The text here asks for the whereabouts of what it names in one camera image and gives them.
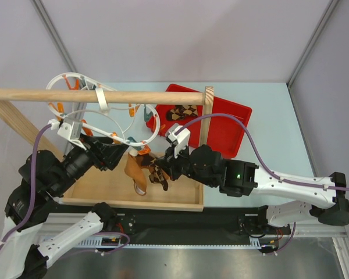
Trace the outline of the white round clip hanger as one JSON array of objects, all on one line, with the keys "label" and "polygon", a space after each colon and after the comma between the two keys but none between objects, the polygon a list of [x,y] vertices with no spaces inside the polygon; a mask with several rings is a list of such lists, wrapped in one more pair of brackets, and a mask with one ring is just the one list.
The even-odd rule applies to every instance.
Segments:
[{"label": "white round clip hanger", "polygon": [[[46,89],[51,90],[52,87],[61,80],[66,82],[69,90],[91,92],[97,97],[97,104],[92,109],[77,110],[76,103],[73,102],[71,110],[67,112],[64,110],[62,102],[58,102],[57,104],[50,102],[48,108],[51,113],[54,114],[54,119],[62,121],[68,117],[73,120],[81,121],[83,123],[81,136],[98,135],[109,137],[113,139],[114,143],[128,145],[129,149],[135,150],[135,153],[148,153],[150,151],[149,144],[159,135],[159,130],[161,129],[160,117],[153,105],[140,103],[134,103],[128,107],[113,107],[108,105],[106,93],[108,91],[114,91],[114,88],[74,72],[66,72],[55,76],[49,81]],[[119,122],[114,119],[111,114],[113,110],[119,113],[132,111],[134,116],[130,124],[125,128],[121,127]],[[138,130],[133,130],[138,127],[138,125],[135,124],[135,120],[145,120],[148,116],[154,118],[154,131],[151,135],[139,135]]]}]

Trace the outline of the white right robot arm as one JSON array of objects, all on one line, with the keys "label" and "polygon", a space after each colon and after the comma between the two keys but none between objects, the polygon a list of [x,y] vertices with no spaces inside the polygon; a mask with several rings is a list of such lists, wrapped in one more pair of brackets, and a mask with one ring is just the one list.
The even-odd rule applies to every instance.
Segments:
[{"label": "white right robot arm", "polygon": [[346,177],[343,173],[312,178],[288,176],[267,171],[255,163],[225,159],[207,145],[193,151],[184,148],[179,153],[175,153],[171,146],[155,160],[155,164],[173,181],[186,176],[218,188],[227,196],[271,195],[289,199],[281,205],[260,208],[257,227],[263,233],[312,219],[329,226],[349,224],[349,201],[345,195]]}]

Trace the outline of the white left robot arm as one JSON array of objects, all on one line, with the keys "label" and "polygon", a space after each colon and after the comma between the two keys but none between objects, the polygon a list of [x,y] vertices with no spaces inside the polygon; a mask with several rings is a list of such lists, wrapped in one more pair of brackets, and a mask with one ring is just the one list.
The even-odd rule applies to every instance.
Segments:
[{"label": "white left robot arm", "polygon": [[21,184],[9,196],[5,207],[0,278],[43,278],[58,259],[81,241],[115,230],[117,214],[101,202],[78,223],[41,244],[35,243],[57,204],[55,198],[63,197],[92,167],[113,170],[128,148],[104,137],[83,136],[81,142],[84,146],[74,146],[63,160],[58,160],[51,151],[36,151],[19,169]]}]

